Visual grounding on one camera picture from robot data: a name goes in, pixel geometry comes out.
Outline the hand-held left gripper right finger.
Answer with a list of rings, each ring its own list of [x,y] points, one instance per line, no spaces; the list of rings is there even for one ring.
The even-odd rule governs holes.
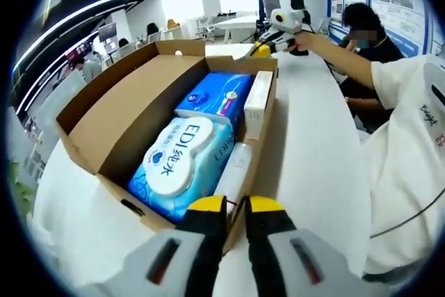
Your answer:
[[[346,258],[308,230],[299,230],[271,198],[245,199],[249,260],[259,296],[386,296],[383,284],[351,273]]]

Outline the person's right hand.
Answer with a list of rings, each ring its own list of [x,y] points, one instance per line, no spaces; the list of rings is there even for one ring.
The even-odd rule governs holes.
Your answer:
[[[284,50],[285,52],[291,52],[294,50],[308,51],[312,48],[313,42],[318,36],[312,32],[300,31],[293,37],[293,41]]]

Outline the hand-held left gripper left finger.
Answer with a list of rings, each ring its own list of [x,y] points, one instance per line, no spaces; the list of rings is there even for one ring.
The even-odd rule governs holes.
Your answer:
[[[192,203],[173,229],[129,253],[107,281],[89,284],[86,296],[211,296],[227,238],[227,198]]]

